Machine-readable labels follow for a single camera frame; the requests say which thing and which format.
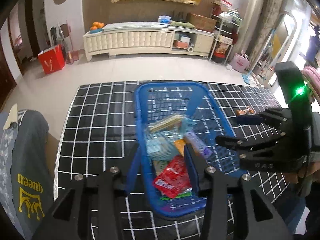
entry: brown wall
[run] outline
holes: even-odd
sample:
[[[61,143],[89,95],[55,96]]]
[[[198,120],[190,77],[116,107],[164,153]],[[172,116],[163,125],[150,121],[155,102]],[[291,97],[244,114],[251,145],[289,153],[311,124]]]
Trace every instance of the brown wall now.
[[[83,0],[84,28],[87,32],[95,21],[109,23],[156,21],[159,15],[184,11],[209,16],[214,0],[201,0],[198,6],[160,0]]]

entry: toilet paper roll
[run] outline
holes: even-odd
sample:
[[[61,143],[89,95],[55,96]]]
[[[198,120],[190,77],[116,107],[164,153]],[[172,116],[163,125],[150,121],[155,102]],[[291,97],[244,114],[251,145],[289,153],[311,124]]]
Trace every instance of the toilet paper roll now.
[[[192,46],[189,46],[189,47],[187,48],[187,51],[193,52],[193,47],[192,47]]]

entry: grid tablecloth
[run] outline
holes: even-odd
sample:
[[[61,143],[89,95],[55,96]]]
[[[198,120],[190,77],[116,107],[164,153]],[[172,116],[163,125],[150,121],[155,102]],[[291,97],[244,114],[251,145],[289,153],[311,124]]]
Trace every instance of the grid tablecloth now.
[[[125,154],[137,143],[135,134],[135,88],[143,81],[97,83],[79,87],[68,111],[61,135],[55,167],[54,196],[67,187],[78,173],[96,176],[106,168],[117,166]],[[277,133],[268,125],[237,125],[235,112],[251,106],[255,112],[266,107],[279,107],[269,90],[200,82],[212,93],[223,110],[233,133],[248,140],[264,138]],[[252,180],[274,202],[286,189],[280,173],[250,172]],[[191,218],[167,221],[156,216],[148,206],[141,176],[137,176],[135,190],[126,198],[120,198],[122,226],[125,239],[198,239],[204,211]],[[233,228],[232,199],[228,200],[228,233]],[[97,207],[92,208],[92,233],[98,234]]]

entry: pile of oranges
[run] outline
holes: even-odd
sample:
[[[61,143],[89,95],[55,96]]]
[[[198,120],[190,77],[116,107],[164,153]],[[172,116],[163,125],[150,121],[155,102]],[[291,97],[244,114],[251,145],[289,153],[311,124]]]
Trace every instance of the pile of oranges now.
[[[100,23],[100,22],[94,22],[92,24],[92,27],[90,28],[90,31],[91,30],[97,30],[97,29],[101,29],[104,27],[104,23]]]

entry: purple package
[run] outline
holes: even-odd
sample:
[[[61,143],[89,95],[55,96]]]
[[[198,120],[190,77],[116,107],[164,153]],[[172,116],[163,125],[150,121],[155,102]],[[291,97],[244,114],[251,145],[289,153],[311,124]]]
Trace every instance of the purple package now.
[[[200,153],[205,159],[212,155],[212,151],[204,144],[204,142],[193,132],[185,133],[183,139],[186,143],[190,143],[196,153]]]

